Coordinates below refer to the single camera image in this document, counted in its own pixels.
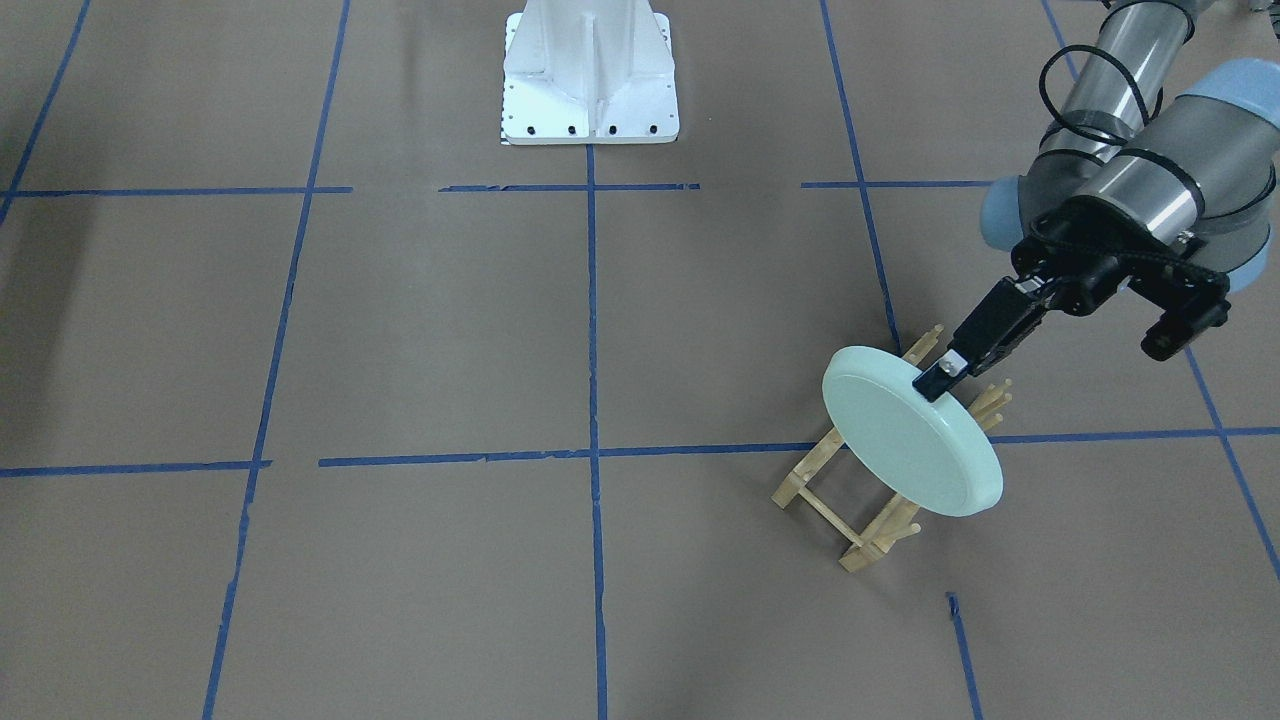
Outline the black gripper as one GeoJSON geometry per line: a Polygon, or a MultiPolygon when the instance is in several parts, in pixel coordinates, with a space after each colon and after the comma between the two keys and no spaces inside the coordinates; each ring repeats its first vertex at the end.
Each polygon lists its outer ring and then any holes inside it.
{"type": "Polygon", "coordinates": [[[1096,313],[1132,275],[1139,250],[1138,217],[1100,196],[1070,197],[1037,217],[1011,251],[1014,274],[978,302],[911,387],[933,404],[1010,355],[1048,313],[1096,313]]]}

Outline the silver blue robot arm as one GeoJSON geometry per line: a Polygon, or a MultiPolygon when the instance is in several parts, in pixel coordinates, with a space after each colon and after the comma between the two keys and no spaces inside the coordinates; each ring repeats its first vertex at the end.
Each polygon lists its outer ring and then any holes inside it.
{"type": "Polygon", "coordinates": [[[1164,82],[1206,1],[1117,1],[1021,176],[980,210],[1001,279],[913,383],[929,401],[1002,361],[1052,311],[1088,316],[1121,290],[1160,310],[1142,351],[1166,361],[1221,327],[1265,268],[1277,196],[1277,63],[1230,60],[1179,94],[1164,82]]]}

